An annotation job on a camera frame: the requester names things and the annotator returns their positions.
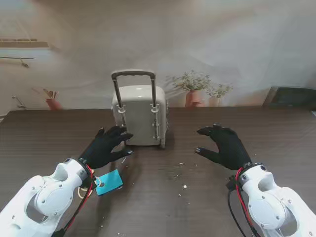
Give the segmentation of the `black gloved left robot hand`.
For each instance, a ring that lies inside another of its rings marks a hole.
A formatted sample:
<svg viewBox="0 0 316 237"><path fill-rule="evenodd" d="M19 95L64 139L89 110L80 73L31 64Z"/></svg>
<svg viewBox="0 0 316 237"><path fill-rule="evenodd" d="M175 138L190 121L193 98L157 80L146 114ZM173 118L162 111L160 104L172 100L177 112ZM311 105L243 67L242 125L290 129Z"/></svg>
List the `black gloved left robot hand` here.
<svg viewBox="0 0 316 237"><path fill-rule="evenodd" d="M129 156L133 153L128 148L113 151L120 143L132 138L126 127L113 126L109 130L100 128L95 138L79 157L79 162L91 169L102 168L110 162Z"/></svg>

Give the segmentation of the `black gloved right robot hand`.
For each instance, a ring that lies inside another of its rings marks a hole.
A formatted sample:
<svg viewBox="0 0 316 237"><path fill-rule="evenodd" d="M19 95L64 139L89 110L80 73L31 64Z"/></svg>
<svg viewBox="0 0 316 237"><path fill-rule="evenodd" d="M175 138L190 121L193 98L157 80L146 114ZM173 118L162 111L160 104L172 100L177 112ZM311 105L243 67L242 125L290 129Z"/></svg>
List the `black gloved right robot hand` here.
<svg viewBox="0 0 316 237"><path fill-rule="evenodd" d="M197 147L195 148L195 153L200 156L230 170L238 170L246 163L251 162L251 158L242 141L232 129L222 127L215 123L211 127L199 129L197 133L210 137L218 148L218 152L215 152L206 148Z"/></svg>

